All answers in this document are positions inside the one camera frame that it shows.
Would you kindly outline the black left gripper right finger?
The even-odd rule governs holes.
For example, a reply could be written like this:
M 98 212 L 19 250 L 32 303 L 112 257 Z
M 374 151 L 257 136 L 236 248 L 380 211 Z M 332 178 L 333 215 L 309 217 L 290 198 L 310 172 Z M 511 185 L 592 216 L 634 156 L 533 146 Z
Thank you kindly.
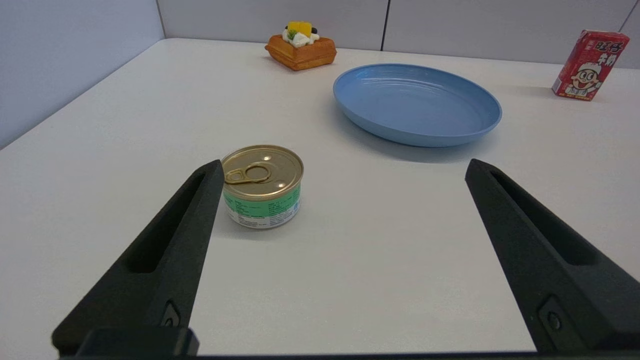
M 540 353 L 637 353 L 639 282 L 488 162 L 465 182 Z

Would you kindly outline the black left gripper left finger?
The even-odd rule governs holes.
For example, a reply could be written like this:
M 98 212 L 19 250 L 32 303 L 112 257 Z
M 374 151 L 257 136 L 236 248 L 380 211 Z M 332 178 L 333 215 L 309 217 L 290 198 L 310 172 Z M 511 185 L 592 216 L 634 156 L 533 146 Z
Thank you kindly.
M 192 173 L 51 335 L 61 357 L 195 356 L 189 327 L 224 185 Z

